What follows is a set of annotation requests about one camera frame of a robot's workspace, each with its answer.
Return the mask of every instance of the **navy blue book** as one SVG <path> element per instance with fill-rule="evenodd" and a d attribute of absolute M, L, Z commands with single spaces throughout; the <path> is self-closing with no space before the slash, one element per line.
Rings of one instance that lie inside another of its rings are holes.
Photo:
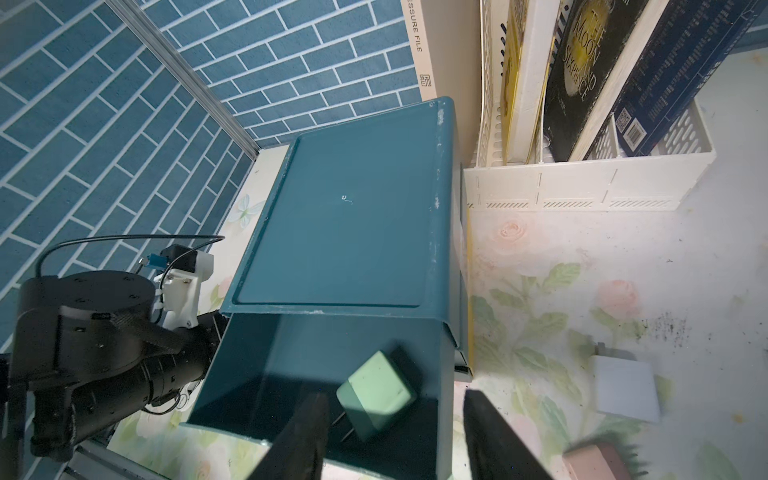
<path fill-rule="evenodd" d="M 627 154 L 650 154 L 766 3 L 670 0 L 614 106 Z"/>

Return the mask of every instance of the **floral tablecloth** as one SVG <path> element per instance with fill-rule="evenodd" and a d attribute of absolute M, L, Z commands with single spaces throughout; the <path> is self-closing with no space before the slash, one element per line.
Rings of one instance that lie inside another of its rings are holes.
<path fill-rule="evenodd" d="M 635 478 L 766 477 L 768 61 L 754 55 L 731 55 L 699 96 L 719 159 L 677 211 L 473 213 L 475 379 L 455 384 L 455 478 L 470 478 L 468 387 L 486 393 L 555 480 L 568 478 L 563 451 L 596 439 L 616 445 Z M 201 311 L 221 305 L 284 152 L 264 151 L 247 178 L 227 239 L 212 249 Z M 595 343 L 651 364 L 659 424 L 596 412 Z M 241 480 L 266 451 L 185 427 L 185 415 L 134 414 L 110 448 L 173 480 Z M 334 466 L 323 477 L 367 478 Z"/>

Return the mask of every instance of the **teal storage bin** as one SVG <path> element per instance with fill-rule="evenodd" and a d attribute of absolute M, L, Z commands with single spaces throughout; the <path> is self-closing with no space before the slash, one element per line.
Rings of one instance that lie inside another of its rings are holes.
<path fill-rule="evenodd" d="M 300 135 L 221 311 L 431 319 L 468 356 L 454 130 L 438 98 Z"/>
<path fill-rule="evenodd" d="M 450 476 L 454 368 L 468 358 L 455 147 L 449 98 L 293 142 L 221 308 L 232 319 L 190 424 L 272 442 L 318 391 L 335 418 L 336 390 L 381 350 L 415 401 L 366 442 L 332 429 L 326 458 Z"/>

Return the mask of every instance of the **storage bin lid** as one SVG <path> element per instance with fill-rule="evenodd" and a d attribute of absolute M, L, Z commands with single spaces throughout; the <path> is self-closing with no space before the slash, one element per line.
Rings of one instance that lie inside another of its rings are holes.
<path fill-rule="evenodd" d="M 222 311 L 447 321 L 454 123 L 440 98 L 300 135 Z"/>

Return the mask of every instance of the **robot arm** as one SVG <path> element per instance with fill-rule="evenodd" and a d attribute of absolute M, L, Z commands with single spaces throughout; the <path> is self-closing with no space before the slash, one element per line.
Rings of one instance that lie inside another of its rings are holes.
<path fill-rule="evenodd" d="M 35 394 L 31 453 L 65 462 L 79 442 L 205 376 L 227 319 L 194 315 L 213 256 L 181 248 L 191 267 L 167 269 L 159 290 L 135 273 L 109 270 L 22 285 L 13 352 L 0 359 L 0 407 L 7 403 L 0 425 L 8 416 L 2 480 L 22 473 L 27 392 Z M 152 322 L 157 293 L 164 326 Z"/>

